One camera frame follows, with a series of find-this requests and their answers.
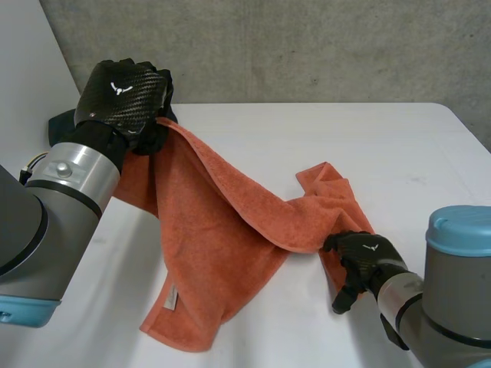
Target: carbon fiber hand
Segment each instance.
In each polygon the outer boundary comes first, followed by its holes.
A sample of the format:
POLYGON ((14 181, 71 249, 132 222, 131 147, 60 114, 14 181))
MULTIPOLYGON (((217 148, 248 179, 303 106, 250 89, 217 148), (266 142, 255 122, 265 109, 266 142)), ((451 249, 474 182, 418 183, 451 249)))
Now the carbon fiber hand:
POLYGON ((131 59, 102 61, 92 71, 75 111, 75 124, 104 123, 139 154, 158 151, 167 130, 157 125, 160 110, 170 105, 172 80, 169 71, 157 71, 150 63, 131 59))
POLYGON ((359 294, 370 291, 377 297, 382 284, 407 266, 394 246, 380 235, 347 232, 329 236, 323 249, 336 251, 347 276, 343 288, 332 304, 334 312, 351 309, 359 294))

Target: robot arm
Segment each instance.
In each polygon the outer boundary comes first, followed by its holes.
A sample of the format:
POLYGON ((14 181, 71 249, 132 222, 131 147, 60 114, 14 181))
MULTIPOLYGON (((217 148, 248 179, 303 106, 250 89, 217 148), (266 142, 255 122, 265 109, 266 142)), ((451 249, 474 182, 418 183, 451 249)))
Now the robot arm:
POLYGON ((427 233, 424 284, 386 238, 354 232, 330 236, 324 250, 336 251, 347 271, 334 312, 349 311, 359 294, 370 291, 389 340, 411 350, 424 366, 491 366, 491 258, 483 256, 491 249, 490 220, 490 207, 436 211, 427 233))
POLYGON ((120 179, 125 154, 158 151, 170 105, 168 71, 131 60, 99 63, 81 95, 76 128, 25 186, 0 166, 0 323, 44 326, 120 179))

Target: orange towel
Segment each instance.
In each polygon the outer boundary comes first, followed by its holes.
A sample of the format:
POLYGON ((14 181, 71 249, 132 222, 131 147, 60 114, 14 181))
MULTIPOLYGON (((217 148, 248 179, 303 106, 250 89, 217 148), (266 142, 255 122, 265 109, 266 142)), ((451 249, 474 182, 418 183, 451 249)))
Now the orange towel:
MULTIPOLYGON (((285 202, 189 131, 160 123, 170 128, 164 148, 150 157, 130 153, 115 193, 160 220, 168 274, 141 326, 160 342, 208 350, 220 324, 259 292, 290 251, 317 252, 332 233, 371 232, 348 181, 328 163, 297 174, 305 196, 285 202), (164 307, 174 291, 175 306, 164 307)), ((340 289, 339 259, 319 255, 340 289)))

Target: gray wall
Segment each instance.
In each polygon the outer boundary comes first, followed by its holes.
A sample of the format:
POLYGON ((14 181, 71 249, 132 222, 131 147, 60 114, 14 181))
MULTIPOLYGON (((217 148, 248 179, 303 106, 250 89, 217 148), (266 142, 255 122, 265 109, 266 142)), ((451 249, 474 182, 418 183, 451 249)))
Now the gray wall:
POLYGON ((445 104, 491 149, 489 0, 41 0, 83 88, 103 59, 169 68, 180 103, 445 104))

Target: white table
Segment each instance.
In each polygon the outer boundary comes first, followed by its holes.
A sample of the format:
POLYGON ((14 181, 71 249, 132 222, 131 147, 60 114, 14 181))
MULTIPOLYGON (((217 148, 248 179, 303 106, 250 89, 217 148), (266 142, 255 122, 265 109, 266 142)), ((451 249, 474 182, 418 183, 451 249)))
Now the white table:
MULTIPOLYGON (((423 274, 430 213, 491 204, 491 156, 447 108, 431 103, 209 104, 180 123, 283 199, 295 173, 329 161, 350 179, 372 225, 423 274)), ((138 330, 166 270, 151 215, 115 199, 51 322, 0 326, 3 368, 418 367, 384 335, 374 299, 343 316, 316 255, 292 255, 213 348, 184 353, 138 330)))

